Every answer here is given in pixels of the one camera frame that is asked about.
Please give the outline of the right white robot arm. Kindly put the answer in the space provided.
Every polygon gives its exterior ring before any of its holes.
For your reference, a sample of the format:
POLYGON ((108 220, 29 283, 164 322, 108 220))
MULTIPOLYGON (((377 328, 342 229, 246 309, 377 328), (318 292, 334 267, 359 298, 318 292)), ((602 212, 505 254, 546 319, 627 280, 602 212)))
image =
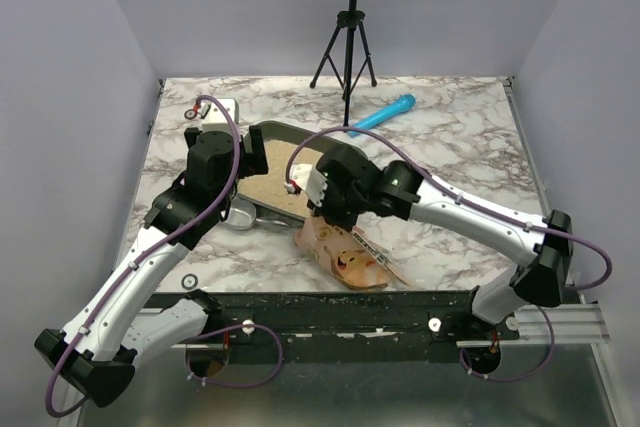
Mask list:
POLYGON ((290 168, 314 213, 351 230, 364 213, 431 224, 481 243, 513 262, 513 267, 477 287, 460 326, 480 339, 508 314, 526 305, 553 308, 563 301, 572 257, 566 235, 570 217, 548 218, 511 211, 421 172, 406 160, 380 168, 354 147, 338 145, 314 164, 290 168))

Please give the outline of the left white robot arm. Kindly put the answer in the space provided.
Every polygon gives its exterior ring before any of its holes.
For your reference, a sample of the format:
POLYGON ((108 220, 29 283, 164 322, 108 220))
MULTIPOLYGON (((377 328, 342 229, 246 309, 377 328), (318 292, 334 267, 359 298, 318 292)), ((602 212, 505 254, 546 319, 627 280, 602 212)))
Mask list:
POLYGON ((160 282, 228 216, 239 180, 265 175, 260 127, 236 131, 188 128, 186 170, 158 195, 134 244, 94 298, 60 329, 45 329, 34 346, 63 378, 99 408, 112 404, 136 370, 174 344, 214 340, 220 305, 195 290, 157 317, 136 318, 160 282))

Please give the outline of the pink cat litter bag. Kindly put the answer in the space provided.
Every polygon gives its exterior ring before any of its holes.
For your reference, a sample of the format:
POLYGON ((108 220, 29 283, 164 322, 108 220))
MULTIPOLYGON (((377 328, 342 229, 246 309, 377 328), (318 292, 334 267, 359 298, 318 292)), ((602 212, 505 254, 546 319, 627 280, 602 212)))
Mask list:
POLYGON ((345 231, 322 217, 310 216, 294 234, 294 243, 317 267, 350 290, 411 289, 386 252, 358 227, 345 231))

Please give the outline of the silver metal scoop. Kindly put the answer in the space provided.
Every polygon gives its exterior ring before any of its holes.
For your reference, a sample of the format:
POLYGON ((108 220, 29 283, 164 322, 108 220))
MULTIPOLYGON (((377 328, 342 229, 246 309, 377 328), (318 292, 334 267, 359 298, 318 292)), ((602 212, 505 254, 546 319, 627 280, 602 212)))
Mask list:
POLYGON ((276 229, 291 228, 291 225, 284 221, 259 217, 257 207, 253 203, 238 197, 233 199, 226 214, 227 217, 222 221, 222 224, 233 230, 246 231, 255 226, 276 229))

